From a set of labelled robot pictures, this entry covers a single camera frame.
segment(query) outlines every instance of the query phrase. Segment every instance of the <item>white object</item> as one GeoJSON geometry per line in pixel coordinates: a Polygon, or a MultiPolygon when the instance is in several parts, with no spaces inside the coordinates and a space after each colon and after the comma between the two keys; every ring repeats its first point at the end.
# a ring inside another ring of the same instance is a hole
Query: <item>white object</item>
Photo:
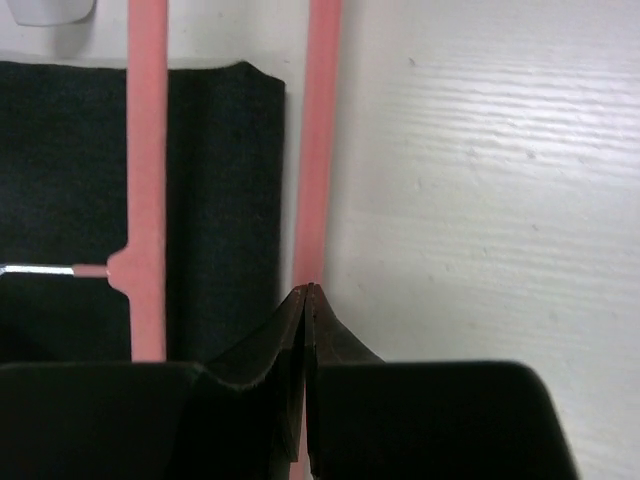
{"type": "Polygon", "coordinates": [[[7,0],[18,25],[51,27],[86,18],[95,0],[7,0]]]}

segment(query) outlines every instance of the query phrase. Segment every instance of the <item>dark fabric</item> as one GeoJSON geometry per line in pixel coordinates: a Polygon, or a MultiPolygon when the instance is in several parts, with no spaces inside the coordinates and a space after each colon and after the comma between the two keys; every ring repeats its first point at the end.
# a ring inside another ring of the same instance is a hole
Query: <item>dark fabric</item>
{"type": "MultiPolygon", "coordinates": [[[[276,306],[284,84],[248,63],[169,80],[169,356],[206,362],[276,306]]],[[[126,242],[125,72],[0,63],[0,263],[126,242]]],[[[105,280],[0,277],[0,362],[129,358],[105,280]]]]}

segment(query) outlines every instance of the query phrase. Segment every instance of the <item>white wood grain surface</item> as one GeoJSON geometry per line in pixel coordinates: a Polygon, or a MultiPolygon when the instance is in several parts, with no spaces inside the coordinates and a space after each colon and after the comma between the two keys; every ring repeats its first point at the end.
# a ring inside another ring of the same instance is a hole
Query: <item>white wood grain surface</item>
{"type": "MultiPolygon", "coordinates": [[[[538,370],[586,479],[640,478],[640,3],[346,0],[326,286],[389,360],[538,370]]],[[[248,59],[289,93],[306,2],[172,0],[174,66],[248,59]]],[[[125,0],[17,27],[2,58],[124,64],[125,0]]]]}

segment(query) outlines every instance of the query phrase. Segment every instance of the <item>pink plastic rod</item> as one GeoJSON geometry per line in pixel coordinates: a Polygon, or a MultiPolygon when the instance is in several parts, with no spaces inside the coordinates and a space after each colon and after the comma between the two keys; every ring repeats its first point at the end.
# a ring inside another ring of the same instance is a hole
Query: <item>pink plastic rod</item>
{"type": "Polygon", "coordinates": [[[166,360],[167,0],[129,0],[127,223],[109,283],[129,297],[131,359],[166,360]]]}
{"type": "Polygon", "coordinates": [[[71,265],[73,269],[73,276],[79,278],[106,278],[107,267],[105,265],[87,265],[84,263],[77,263],[71,265]]]}
{"type": "Polygon", "coordinates": [[[341,15],[342,0],[311,0],[293,257],[295,285],[322,280],[341,15]]]}

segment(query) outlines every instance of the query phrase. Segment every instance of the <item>black plastic tool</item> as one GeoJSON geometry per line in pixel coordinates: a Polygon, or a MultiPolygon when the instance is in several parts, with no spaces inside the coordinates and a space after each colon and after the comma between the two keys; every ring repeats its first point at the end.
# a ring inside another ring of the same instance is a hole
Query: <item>black plastic tool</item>
{"type": "Polygon", "coordinates": [[[285,479],[305,384],[321,480],[578,478],[532,370],[384,363],[319,285],[207,365],[5,364],[0,478],[285,479]]]}

